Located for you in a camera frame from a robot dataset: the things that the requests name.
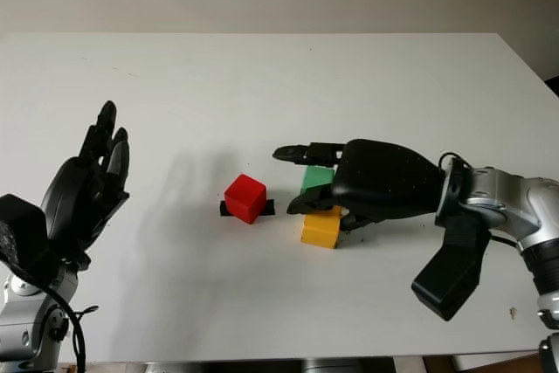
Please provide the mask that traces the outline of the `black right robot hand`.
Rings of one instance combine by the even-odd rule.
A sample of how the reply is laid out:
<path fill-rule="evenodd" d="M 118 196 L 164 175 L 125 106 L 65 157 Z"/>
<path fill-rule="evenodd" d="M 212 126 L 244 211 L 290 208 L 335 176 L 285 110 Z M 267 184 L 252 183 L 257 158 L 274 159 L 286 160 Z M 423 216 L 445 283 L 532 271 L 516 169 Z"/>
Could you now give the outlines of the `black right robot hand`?
<path fill-rule="evenodd" d="M 306 188 L 287 212 L 310 214 L 340 206 L 348 211 L 340 222 L 342 231 L 434 213 L 445 180 L 444 171 L 418 152 L 365 139 L 281 146 L 273 158 L 335 169 L 330 183 Z"/>

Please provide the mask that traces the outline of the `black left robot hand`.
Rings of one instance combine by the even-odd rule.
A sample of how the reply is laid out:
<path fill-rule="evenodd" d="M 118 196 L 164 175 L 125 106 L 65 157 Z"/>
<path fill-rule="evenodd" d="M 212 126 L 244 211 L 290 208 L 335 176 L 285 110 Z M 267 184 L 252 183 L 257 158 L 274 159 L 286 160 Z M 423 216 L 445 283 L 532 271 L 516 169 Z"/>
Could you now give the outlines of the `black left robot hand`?
<path fill-rule="evenodd" d="M 79 153 L 59 168 L 41 204 L 50 247 L 78 271 L 89 267 L 87 249 L 129 199 L 128 132 L 114 128 L 116 115 L 116 105 L 106 101 Z"/>

